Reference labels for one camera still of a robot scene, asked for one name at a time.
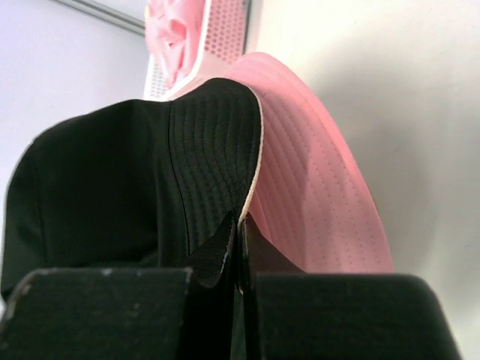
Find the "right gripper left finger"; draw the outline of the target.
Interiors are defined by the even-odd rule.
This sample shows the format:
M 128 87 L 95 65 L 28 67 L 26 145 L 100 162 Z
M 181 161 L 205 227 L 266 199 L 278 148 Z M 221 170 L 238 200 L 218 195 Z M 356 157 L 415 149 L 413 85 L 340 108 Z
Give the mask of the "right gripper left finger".
M 1 318 L 3 359 L 228 359 L 236 221 L 176 268 L 27 274 Z

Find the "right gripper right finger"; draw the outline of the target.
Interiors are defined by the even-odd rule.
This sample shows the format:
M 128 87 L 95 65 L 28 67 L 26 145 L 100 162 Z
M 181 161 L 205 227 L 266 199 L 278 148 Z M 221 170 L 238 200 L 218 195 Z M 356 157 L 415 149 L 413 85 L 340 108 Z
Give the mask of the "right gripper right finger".
M 459 359 L 432 289 L 404 274 L 308 274 L 238 231 L 249 359 Z

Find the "black bucket hat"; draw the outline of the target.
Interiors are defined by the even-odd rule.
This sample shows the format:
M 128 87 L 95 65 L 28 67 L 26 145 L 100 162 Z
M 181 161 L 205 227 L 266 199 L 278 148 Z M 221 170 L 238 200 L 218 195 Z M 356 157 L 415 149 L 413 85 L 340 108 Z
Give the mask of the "black bucket hat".
M 177 266 L 243 221 L 262 147 L 259 98 L 224 78 L 45 130 L 7 188 L 2 297 L 36 269 Z

